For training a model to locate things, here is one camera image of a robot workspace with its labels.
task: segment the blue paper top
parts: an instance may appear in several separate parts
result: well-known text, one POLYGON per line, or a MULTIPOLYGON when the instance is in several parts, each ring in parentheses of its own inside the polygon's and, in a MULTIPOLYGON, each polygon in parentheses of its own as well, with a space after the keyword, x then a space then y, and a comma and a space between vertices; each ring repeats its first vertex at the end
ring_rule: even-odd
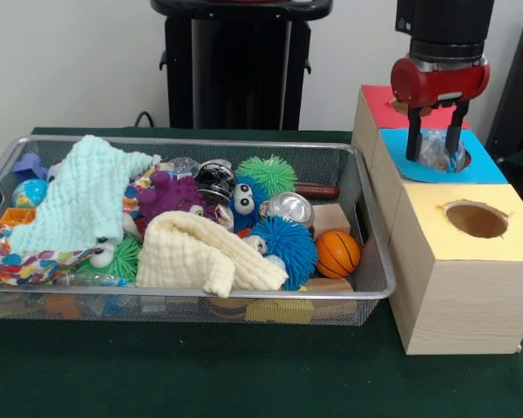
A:
MULTIPOLYGON (((427 131, 438 130, 423 130, 423 135, 427 131)), ((409 161, 405 157, 408 129, 380 129, 380 132, 391 159, 401 174, 408 179, 424 183, 507 184, 506 178, 471 130, 461 131, 461 140, 471 155, 471 164, 461 172, 441 172, 409 161)))

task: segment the orange basketball ball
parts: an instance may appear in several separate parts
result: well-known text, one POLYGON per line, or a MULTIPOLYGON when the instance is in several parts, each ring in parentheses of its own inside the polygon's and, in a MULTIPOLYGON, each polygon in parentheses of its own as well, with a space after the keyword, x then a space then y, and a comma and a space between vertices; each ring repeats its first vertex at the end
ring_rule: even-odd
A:
POLYGON ((346 277, 358 267, 360 249, 347 233, 325 233, 317 240, 316 248, 317 271, 330 279, 346 277))

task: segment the wire mesh basket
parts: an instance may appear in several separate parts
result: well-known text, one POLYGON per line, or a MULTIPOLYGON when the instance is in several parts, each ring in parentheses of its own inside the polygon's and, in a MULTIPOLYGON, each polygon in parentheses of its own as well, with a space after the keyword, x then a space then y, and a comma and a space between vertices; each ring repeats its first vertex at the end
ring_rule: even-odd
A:
MULTIPOLYGON (((44 166, 60 162, 76 137, 24 138, 0 158, 0 218, 18 184, 12 166, 34 152, 44 166)), ((235 290, 221 300, 201 289, 144 287, 66 287, 0 285, 0 318, 35 320, 122 320, 175 322, 257 322, 314 325, 362 325, 379 300, 387 298, 396 281, 384 238, 384 227, 372 195, 364 162, 357 151, 341 144, 237 142, 220 140, 109 138, 125 151, 140 151, 163 159, 187 156, 196 161, 224 158, 237 166, 254 155, 278 155, 295 169, 299 181, 336 185, 335 201, 352 228, 362 255, 347 280, 349 292, 285 292, 235 290)))

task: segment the green tablecloth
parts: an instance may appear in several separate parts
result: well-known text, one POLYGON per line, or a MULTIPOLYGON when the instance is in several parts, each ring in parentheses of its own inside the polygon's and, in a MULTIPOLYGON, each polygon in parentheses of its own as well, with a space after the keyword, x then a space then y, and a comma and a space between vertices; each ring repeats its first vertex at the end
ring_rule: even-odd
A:
MULTIPOLYGON (((35 131, 84 132, 275 137, 35 131)), ((387 301, 362 327, 0 320, 0 416, 523 417, 523 353, 408 357, 387 301)))

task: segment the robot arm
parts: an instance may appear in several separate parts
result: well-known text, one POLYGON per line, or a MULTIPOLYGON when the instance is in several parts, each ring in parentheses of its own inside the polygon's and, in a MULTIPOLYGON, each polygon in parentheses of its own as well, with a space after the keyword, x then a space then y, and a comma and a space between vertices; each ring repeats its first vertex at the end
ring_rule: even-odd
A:
POLYGON ((396 30, 411 35, 409 54, 391 70, 396 99, 409 105, 406 157, 420 155, 420 111, 455 105, 445 145, 458 149, 463 118, 470 100, 490 78, 483 55, 493 0, 397 0, 396 30))

